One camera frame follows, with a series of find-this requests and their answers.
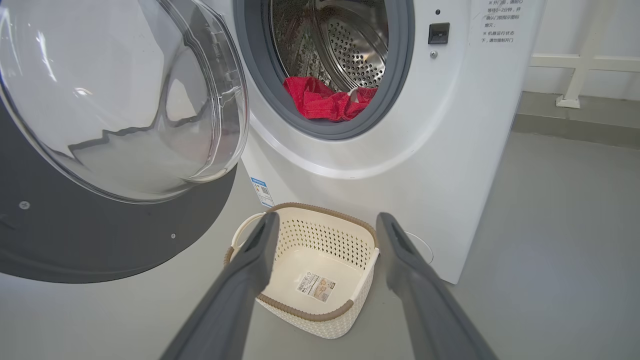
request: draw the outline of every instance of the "perforated basket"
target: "perforated basket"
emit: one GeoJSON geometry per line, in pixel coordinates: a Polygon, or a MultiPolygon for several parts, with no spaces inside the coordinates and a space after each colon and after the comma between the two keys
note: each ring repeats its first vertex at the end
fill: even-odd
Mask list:
{"type": "MultiPolygon", "coordinates": [[[[269,285],[257,301],[314,335],[345,335],[371,287],[380,252],[374,229],[349,215],[310,205],[287,203],[271,211],[280,215],[280,233],[269,285]]],[[[262,215],[240,225],[225,266],[242,247],[237,244],[242,231],[262,215]]]]}

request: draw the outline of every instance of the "transparent door glass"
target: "transparent door glass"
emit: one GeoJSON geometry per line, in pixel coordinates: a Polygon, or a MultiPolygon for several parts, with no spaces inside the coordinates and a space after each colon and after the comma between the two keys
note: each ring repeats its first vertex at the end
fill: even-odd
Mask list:
{"type": "Polygon", "coordinates": [[[80,185],[158,202],[238,162],[244,76],[223,19],[206,4],[2,0],[0,13],[4,104],[80,185]]]}

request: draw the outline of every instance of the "brown basket rim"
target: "brown basket rim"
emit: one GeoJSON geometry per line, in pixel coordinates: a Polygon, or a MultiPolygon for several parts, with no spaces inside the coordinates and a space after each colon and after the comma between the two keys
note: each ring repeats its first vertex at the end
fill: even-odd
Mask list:
{"type": "MultiPolygon", "coordinates": [[[[373,237],[373,244],[374,244],[374,246],[376,248],[378,247],[378,238],[376,237],[376,231],[373,229],[373,226],[369,225],[368,223],[366,223],[366,222],[364,222],[364,221],[362,221],[360,219],[357,219],[355,217],[349,216],[347,214],[339,213],[338,211],[325,209],[325,208],[320,208],[319,206],[300,204],[299,202],[285,202],[283,204],[279,204],[279,205],[273,206],[272,208],[268,209],[266,212],[272,213],[274,211],[277,211],[279,209],[284,209],[284,208],[299,208],[299,209],[304,209],[304,210],[316,211],[318,213],[331,215],[333,217],[341,218],[341,219],[346,220],[348,222],[352,222],[352,223],[354,223],[356,225],[362,226],[367,231],[369,231],[369,233],[371,233],[371,236],[373,237]]],[[[225,259],[224,259],[224,262],[223,262],[224,266],[227,266],[229,264],[229,261],[231,260],[231,255],[233,253],[234,253],[234,248],[233,247],[229,247],[229,249],[227,250],[227,253],[225,254],[225,259]]],[[[260,301],[265,302],[266,304],[269,304],[270,306],[275,307],[278,310],[284,311],[285,313],[291,314],[293,316],[297,316],[297,317],[302,318],[304,320],[313,321],[313,322],[325,322],[325,321],[336,319],[339,316],[344,315],[353,306],[353,300],[349,299],[342,306],[340,306],[336,310],[333,310],[330,313],[326,313],[326,314],[310,314],[310,313],[306,313],[306,312],[304,312],[302,310],[298,310],[295,307],[291,307],[291,306],[285,305],[285,304],[283,304],[283,303],[281,303],[281,302],[279,302],[277,300],[274,300],[274,299],[266,296],[263,293],[260,293],[260,295],[258,295],[258,299],[260,301]]]]}

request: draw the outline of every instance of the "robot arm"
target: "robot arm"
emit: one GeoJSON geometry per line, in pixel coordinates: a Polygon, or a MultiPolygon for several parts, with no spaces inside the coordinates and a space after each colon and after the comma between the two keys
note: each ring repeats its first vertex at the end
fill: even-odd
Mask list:
{"type": "MultiPolygon", "coordinates": [[[[242,358],[254,298],[269,283],[278,241],[277,213],[258,223],[193,311],[162,360],[242,358]]],[[[393,216],[376,222],[387,286],[403,302],[416,359],[495,360],[480,333],[393,216]]]]}

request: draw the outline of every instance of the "white wall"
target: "white wall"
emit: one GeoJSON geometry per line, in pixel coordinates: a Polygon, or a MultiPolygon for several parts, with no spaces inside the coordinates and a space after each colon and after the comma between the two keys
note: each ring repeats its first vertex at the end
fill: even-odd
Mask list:
{"type": "MultiPolygon", "coordinates": [[[[597,1],[615,5],[597,56],[640,57],[639,0],[547,0],[534,53],[579,54],[597,1]]],[[[573,69],[529,67],[525,91],[562,94],[573,69]]],[[[581,95],[640,100],[640,73],[590,70],[581,95]]]]}

